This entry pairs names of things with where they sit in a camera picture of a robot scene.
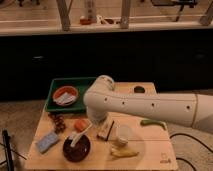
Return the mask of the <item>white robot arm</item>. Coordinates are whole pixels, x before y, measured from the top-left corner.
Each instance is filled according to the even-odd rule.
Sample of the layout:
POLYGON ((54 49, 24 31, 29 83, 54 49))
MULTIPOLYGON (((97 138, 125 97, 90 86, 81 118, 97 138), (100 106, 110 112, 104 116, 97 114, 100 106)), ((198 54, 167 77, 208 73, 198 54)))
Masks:
POLYGON ((92 123, 104 121, 109 112, 171 122, 213 134, 213 96, 202 94, 145 94, 115 91, 114 80, 99 76, 83 97, 92 123))

